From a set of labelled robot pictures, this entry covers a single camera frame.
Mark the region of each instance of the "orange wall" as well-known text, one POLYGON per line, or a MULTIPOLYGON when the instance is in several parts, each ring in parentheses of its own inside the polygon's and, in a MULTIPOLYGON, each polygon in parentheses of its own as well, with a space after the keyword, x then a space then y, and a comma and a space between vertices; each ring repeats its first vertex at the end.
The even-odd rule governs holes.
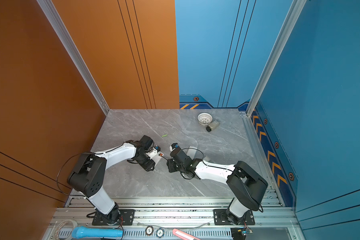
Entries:
POLYGON ((178 108, 174 0, 53 0, 111 109, 178 108))
POLYGON ((58 170, 91 149, 104 118, 36 0, 1 0, 0 151, 25 166, 0 153, 0 239, 43 236, 67 199, 58 170))

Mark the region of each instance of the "gray marble table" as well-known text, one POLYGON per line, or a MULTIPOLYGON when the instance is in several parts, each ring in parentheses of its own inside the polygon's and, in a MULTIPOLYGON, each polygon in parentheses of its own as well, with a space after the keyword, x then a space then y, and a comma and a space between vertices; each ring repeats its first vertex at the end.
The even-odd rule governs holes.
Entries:
MULTIPOLYGON (((151 137, 167 158, 169 146, 177 142, 181 148, 197 147, 210 157, 210 162, 235 164, 240 160, 260 172, 237 109, 110 110, 92 151, 106 150, 127 140, 137 141, 143 135, 151 137), (207 132, 197 122, 197 115, 202 112, 210 113, 220 126, 207 132)), ((127 161, 120 162, 106 171, 103 186, 111 197, 233 197, 225 184, 185 180, 179 172, 169 173, 163 158, 151 172, 127 161)))

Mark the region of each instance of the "blue cylindrical object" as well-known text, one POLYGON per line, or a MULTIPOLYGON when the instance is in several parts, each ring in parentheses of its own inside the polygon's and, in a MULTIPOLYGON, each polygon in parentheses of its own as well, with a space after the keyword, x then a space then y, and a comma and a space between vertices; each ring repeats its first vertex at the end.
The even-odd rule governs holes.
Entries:
POLYGON ((123 231, 120 229, 106 229, 106 228, 87 228, 75 227, 72 231, 73 238, 83 237, 121 237, 123 231))

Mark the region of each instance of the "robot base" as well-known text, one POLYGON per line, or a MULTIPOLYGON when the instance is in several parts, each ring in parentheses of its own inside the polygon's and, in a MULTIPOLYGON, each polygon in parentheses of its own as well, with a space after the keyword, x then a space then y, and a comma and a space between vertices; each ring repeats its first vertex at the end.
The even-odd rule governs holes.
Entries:
MULTIPOLYGON (((119 209, 120 215, 119 218, 123 217, 123 226, 131 226, 133 219, 135 217, 134 209, 119 209)), ((118 219, 114 224, 116 227, 121 223, 121 220, 118 219)), ((101 213, 96 212, 92 221, 93 226, 107 226, 110 225, 109 221, 105 219, 101 213)))
MULTIPOLYGON (((214 209, 213 214, 215 216, 215 225, 233 225, 228 220, 228 215, 226 214, 226 209, 214 209)), ((254 225, 254 217, 252 210, 248 210, 244 214, 244 221, 246 225, 254 225)), ((242 221, 240 221, 237 225, 244 225, 242 221)))

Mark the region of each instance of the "white basket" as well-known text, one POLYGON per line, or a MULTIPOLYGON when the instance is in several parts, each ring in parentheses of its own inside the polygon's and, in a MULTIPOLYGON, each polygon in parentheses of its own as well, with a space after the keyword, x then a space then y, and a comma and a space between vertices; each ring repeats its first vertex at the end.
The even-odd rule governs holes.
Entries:
POLYGON ((212 116, 209 113, 200 113, 197 116, 197 120, 201 125, 208 125, 212 122, 212 116))

